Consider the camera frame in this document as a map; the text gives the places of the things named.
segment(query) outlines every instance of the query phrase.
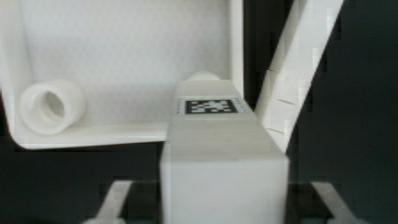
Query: white block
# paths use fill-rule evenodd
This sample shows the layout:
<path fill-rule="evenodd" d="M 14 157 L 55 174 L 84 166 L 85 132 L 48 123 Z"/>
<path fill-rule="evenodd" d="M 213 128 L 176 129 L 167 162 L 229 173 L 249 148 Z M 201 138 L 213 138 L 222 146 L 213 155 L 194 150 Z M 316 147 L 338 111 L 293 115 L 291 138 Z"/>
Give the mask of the white block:
<path fill-rule="evenodd" d="M 181 83 L 176 105 L 162 155 L 164 223 L 283 224 L 288 159 L 233 83 Z M 208 113 L 192 113 L 192 107 Z"/>

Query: round ring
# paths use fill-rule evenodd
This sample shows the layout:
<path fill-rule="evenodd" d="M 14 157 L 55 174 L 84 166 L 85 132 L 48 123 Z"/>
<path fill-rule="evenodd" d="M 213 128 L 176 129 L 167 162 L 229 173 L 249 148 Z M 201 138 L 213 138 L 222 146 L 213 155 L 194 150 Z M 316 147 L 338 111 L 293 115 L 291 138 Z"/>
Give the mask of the round ring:
<path fill-rule="evenodd" d="M 53 80 L 29 87 L 20 99 L 21 118 L 43 135 L 59 134 L 85 112 L 84 92 L 73 82 Z"/>

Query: qr-like tag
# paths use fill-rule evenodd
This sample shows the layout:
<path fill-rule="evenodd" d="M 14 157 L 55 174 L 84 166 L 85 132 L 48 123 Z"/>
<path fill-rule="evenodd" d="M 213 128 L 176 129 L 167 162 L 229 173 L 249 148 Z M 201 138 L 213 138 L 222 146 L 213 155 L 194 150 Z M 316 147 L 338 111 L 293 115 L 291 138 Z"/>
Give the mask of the qr-like tag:
<path fill-rule="evenodd" d="M 231 114 L 242 112 L 244 106 L 238 98 L 180 100 L 180 114 Z"/>

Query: white plastic part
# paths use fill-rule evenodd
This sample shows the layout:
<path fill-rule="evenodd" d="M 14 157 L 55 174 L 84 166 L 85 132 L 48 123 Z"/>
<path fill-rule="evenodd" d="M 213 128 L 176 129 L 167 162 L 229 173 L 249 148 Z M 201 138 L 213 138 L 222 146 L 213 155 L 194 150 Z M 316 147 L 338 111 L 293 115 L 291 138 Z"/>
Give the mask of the white plastic part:
<path fill-rule="evenodd" d="M 27 149 L 164 141 L 174 88 L 196 71 L 217 73 L 244 90 L 240 2 L 0 1 L 0 89 Z M 20 97 L 55 79 L 82 87 L 87 111 L 45 136 L 21 120 Z"/>
<path fill-rule="evenodd" d="M 128 197 L 128 191 L 133 181 L 116 181 L 108 190 L 103 206 L 96 215 L 98 219 L 114 219 L 119 217 L 121 208 Z"/>
<path fill-rule="evenodd" d="M 29 128 L 43 135 L 61 133 L 85 112 L 84 92 L 75 83 L 55 80 L 32 85 L 21 95 L 20 110 Z"/>
<path fill-rule="evenodd" d="M 345 0 L 295 0 L 256 114 L 283 151 L 311 87 L 322 53 Z"/>
<path fill-rule="evenodd" d="M 322 182 L 313 182 L 311 184 L 334 216 L 334 219 L 329 220 L 327 224 L 366 224 L 350 211 L 332 184 Z"/>
<path fill-rule="evenodd" d="M 197 72 L 187 79 L 187 81 L 215 81 L 215 80 L 220 80 L 220 77 L 208 71 Z"/>
<path fill-rule="evenodd" d="M 119 218 L 121 209 L 128 197 L 133 181 L 116 181 L 110 186 L 103 205 L 98 211 L 96 218 L 89 219 L 84 224 L 124 224 Z"/>
<path fill-rule="evenodd" d="M 288 159 L 231 81 L 180 84 L 160 168 L 164 224 L 283 224 Z"/>

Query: circular hole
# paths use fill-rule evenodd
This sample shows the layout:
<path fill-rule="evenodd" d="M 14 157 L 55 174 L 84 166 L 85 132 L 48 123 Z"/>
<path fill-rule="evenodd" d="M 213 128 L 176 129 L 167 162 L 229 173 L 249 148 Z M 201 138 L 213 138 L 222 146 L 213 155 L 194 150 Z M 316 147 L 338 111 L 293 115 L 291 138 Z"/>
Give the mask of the circular hole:
<path fill-rule="evenodd" d="M 46 92 L 43 97 L 43 109 L 46 116 L 52 120 L 61 120 L 64 118 L 64 104 L 59 99 L 59 96 L 52 92 Z"/>

